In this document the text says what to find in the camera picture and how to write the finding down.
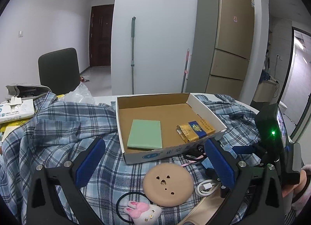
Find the person's hand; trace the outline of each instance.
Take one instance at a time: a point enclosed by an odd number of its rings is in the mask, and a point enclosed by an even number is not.
[[[294,191],[294,194],[298,194],[302,191],[304,186],[307,183],[307,173],[305,170],[301,170],[300,172],[300,182],[297,185],[286,185],[282,188],[282,196],[283,198],[288,195],[291,191]]]

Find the blue plaid fabric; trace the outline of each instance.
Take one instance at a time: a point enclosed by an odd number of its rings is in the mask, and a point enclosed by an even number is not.
[[[231,97],[216,96],[221,101],[209,101],[203,95],[197,97],[227,125],[228,130],[221,143],[234,146],[256,142],[258,132],[254,123],[255,114],[237,104]],[[149,169],[160,163],[187,162],[179,155],[126,165],[119,144],[115,111],[111,106],[58,102],[52,93],[37,99],[34,105],[37,113],[7,137],[0,159],[0,195],[22,224],[26,223],[27,197],[35,167],[39,164],[47,168],[57,167],[67,160],[74,160],[96,136],[105,140],[106,152],[88,185],[81,188],[81,192],[107,225],[126,224],[116,215],[116,202],[124,193],[143,192],[142,181]],[[243,159],[250,165],[259,162],[254,155],[247,155]],[[204,180],[204,169],[200,163],[189,165],[186,169],[195,186]],[[77,222],[61,188],[58,187],[57,191],[68,217]],[[146,201],[139,195],[124,198],[119,207],[121,214],[128,200]],[[158,224],[177,224],[199,201],[200,198],[193,193],[186,203],[163,208]],[[245,208],[246,204],[243,204],[233,222],[240,220]]]

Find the beige pouch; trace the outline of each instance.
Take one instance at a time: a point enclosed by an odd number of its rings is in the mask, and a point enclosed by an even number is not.
[[[210,196],[204,197],[198,205],[177,225],[205,225],[220,207],[223,198],[220,197],[220,189]]]

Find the floor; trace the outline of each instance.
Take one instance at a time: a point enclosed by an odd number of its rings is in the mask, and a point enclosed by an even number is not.
[[[110,66],[96,66],[84,71],[81,76],[89,76],[87,86],[93,97],[112,95]]]

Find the white plastic bag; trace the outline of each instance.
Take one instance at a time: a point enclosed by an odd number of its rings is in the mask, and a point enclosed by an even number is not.
[[[96,105],[95,99],[91,95],[91,92],[82,82],[80,82],[75,90],[65,94],[63,97],[59,98],[58,101],[88,103]]]

